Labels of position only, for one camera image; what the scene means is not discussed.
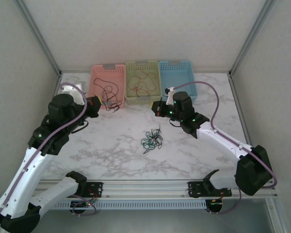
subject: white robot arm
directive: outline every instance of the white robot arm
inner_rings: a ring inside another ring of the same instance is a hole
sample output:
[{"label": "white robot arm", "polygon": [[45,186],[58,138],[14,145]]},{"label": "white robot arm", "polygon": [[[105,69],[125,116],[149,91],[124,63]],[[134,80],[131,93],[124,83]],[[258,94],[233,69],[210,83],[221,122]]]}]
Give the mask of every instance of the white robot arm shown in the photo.
[{"label": "white robot arm", "polygon": [[176,92],[179,87],[167,88],[167,101],[156,101],[152,104],[152,111],[157,117],[167,117],[172,121],[178,121],[180,127],[194,138],[212,145],[222,154],[226,155],[235,165],[230,170],[215,170],[204,179],[205,187],[211,195],[211,190],[222,188],[239,188],[247,195],[254,195],[274,176],[266,150],[261,146],[255,148],[242,143],[227,133],[221,131],[213,124],[214,116],[209,120],[200,113],[196,113],[192,100],[186,92]]},{"label": "white robot arm", "polygon": [[[65,84],[81,93],[77,86]],[[0,198],[0,225],[6,231],[30,233],[57,202],[84,193],[86,177],[72,171],[54,187],[32,197],[42,174],[68,142],[70,133],[84,125],[88,117],[98,117],[101,107],[98,97],[86,98],[83,93],[82,96],[84,105],[76,104],[70,94],[59,94],[49,103],[48,115],[34,130],[23,162]]]}]

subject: black bracket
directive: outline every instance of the black bracket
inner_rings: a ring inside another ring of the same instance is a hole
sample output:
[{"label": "black bracket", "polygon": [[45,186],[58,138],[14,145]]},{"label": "black bracket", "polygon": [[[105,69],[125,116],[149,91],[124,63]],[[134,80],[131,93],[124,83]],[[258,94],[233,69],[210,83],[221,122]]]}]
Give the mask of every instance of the black bracket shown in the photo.
[{"label": "black bracket", "polygon": [[101,198],[103,189],[103,182],[86,182],[86,189],[82,195],[84,198],[92,198],[97,194],[98,198]]},{"label": "black bracket", "polygon": [[200,197],[231,197],[232,192],[227,188],[213,189],[211,193],[204,187],[203,181],[188,182],[190,198]]},{"label": "black bracket", "polygon": [[222,199],[206,200],[206,207],[211,212],[220,212],[222,209]]}]

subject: pink basket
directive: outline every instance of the pink basket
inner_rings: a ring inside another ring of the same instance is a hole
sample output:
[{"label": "pink basket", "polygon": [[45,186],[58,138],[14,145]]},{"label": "pink basket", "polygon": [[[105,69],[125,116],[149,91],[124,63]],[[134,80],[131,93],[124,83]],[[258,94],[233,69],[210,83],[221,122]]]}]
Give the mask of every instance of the pink basket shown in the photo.
[{"label": "pink basket", "polygon": [[121,101],[122,104],[120,108],[124,107],[124,98],[125,98],[125,65],[95,65],[92,68],[91,80],[88,89],[88,97],[100,96],[102,98],[103,89],[111,90],[116,94],[115,97],[111,98],[108,102],[105,102],[106,105],[109,105],[113,102]]}]

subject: tangled cable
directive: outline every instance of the tangled cable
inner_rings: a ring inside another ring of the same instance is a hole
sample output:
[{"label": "tangled cable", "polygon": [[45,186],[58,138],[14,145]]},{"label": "tangled cable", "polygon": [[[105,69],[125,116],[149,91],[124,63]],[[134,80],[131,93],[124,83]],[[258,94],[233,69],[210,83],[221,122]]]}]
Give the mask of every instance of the tangled cable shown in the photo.
[{"label": "tangled cable", "polygon": [[151,130],[151,132],[146,132],[146,138],[141,140],[141,145],[145,149],[145,153],[148,153],[150,150],[154,150],[156,147],[160,149],[162,147],[163,138],[161,136],[161,126],[158,129]]},{"label": "tangled cable", "polygon": [[[115,85],[116,88],[117,88],[116,93],[113,92],[113,87],[112,87],[112,85],[106,85],[105,87],[103,87],[103,86],[101,86],[101,85],[95,83],[96,80],[100,80],[100,81],[102,81],[102,82],[110,83],[110,84]],[[95,84],[96,86],[99,86],[99,87],[102,89],[102,93],[101,93],[101,102],[105,105],[106,110],[107,110],[107,111],[110,111],[110,110],[114,109],[114,111],[113,111],[114,113],[115,113],[117,110],[119,110],[119,109],[120,109],[120,106],[121,106],[121,104],[122,104],[122,101],[118,101],[118,100],[117,100],[117,96],[116,96],[116,95],[117,95],[117,93],[118,93],[118,86],[117,86],[115,83],[112,83],[112,82],[110,82],[110,81],[105,81],[105,80],[102,80],[102,79],[100,79],[100,78],[96,78],[96,79],[94,79],[94,84]],[[114,101],[114,100],[115,100],[115,102],[112,103],[112,104],[110,104],[110,105],[108,105],[108,106],[107,106],[106,103],[105,103],[105,102],[108,102],[108,101]]]},{"label": "tangled cable", "polygon": [[[133,83],[133,87],[130,84],[132,78],[133,79],[134,78],[137,78],[137,82],[134,82]],[[152,81],[152,84],[154,86],[153,89],[149,89],[147,87],[146,80],[149,80],[149,79]],[[136,69],[134,75],[131,76],[129,78],[128,82],[127,82],[128,83],[128,88],[130,89],[129,91],[136,92],[136,95],[138,97],[140,97],[138,93],[146,93],[147,96],[150,96],[150,91],[155,91],[156,88],[157,88],[156,85],[154,84],[154,80],[156,80],[156,79],[157,78],[156,78],[155,73],[152,73],[152,72],[146,73],[142,69]]]}]

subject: white wall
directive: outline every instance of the white wall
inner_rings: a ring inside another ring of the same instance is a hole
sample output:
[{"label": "white wall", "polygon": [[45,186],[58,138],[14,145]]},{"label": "white wall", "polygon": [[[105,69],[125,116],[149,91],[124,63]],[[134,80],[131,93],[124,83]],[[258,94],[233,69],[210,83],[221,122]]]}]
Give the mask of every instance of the white wall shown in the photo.
[{"label": "white wall", "polygon": [[46,113],[55,84],[55,72],[15,4],[0,0],[0,196]]},{"label": "white wall", "polygon": [[277,0],[234,82],[254,144],[268,151],[291,223],[291,0]]},{"label": "white wall", "polygon": [[62,70],[130,60],[232,67],[265,0],[25,0]]}]

